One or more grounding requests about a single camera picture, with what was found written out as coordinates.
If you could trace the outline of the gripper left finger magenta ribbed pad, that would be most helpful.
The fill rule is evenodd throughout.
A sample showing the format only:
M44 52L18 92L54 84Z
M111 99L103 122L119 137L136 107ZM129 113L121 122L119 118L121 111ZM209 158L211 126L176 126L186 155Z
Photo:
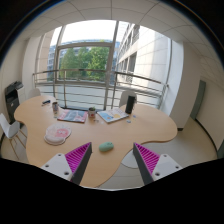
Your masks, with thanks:
M86 143L67 154L56 154L42 166L42 169L79 185L91 154L92 144Z

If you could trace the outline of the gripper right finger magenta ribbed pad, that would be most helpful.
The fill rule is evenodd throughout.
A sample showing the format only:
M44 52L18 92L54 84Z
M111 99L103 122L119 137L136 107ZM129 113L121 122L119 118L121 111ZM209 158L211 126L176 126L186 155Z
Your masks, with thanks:
M159 155L137 143L133 144L133 154L145 185L182 169L168 154Z

